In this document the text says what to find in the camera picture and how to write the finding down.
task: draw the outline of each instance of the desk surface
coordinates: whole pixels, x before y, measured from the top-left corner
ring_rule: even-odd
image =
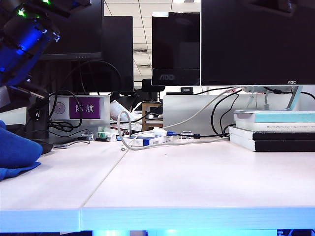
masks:
[[[125,155],[120,145],[53,150],[34,170],[0,182],[0,232],[81,230],[80,208]]]
[[[129,151],[82,210],[84,229],[315,226],[315,153],[230,142]]]
[[[92,143],[40,161],[0,182],[3,232],[315,228],[315,153]]]

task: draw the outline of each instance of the computer mouse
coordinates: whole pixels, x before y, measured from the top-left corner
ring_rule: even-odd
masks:
[[[34,142],[38,143],[39,145],[41,145],[43,147],[43,153],[42,155],[49,153],[51,151],[51,149],[53,148],[53,146],[43,140],[40,139],[33,139]]]

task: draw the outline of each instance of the gray panel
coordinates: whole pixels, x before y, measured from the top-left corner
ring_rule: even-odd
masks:
[[[183,120],[188,119],[196,112],[198,112],[204,105],[206,105],[210,100],[214,99],[215,95],[167,95],[163,98],[163,126],[169,126],[179,123]],[[236,100],[233,109],[227,113],[222,119],[223,128],[229,124],[234,123],[233,112],[235,110],[244,110],[247,107],[251,95],[241,94]],[[272,110],[283,110],[288,105],[290,100],[290,94],[268,95],[269,107]],[[213,102],[206,110],[197,115],[193,120],[174,126],[169,130],[181,133],[182,131],[192,131],[196,134],[201,135],[212,135],[215,134],[211,129],[210,117],[214,105],[223,98],[217,99]],[[221,102],[217,108],[214,115],[214,125],[216,130],[221,133],[220,129],[220,117],[225,113],[233,103],[236,95],[233,95],[223,102]],[[265,103],[265,95],[257,94],[254,95],[252,103],[248,106],[249,110],[262,110]]]

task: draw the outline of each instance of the ceiling light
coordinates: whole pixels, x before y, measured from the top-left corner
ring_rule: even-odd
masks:
[[[168,12],[166,11],[154,11],[152,12],[152,16],[155,17],[168,17]]]

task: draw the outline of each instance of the book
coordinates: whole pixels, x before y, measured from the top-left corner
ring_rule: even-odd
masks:
[[[257,132],[315,132],[315,122],[247,122],[235,121],[236,127]]]
[[[235,111],[235,121],[257,123],[315,122],[314,111]]]
[[[250,140],[235,134],[230,140],[255,152],[315,152],[315,140]]]
[[[230,126],[229,133],[250,140],[315,140],[315,132],[257,132]]]

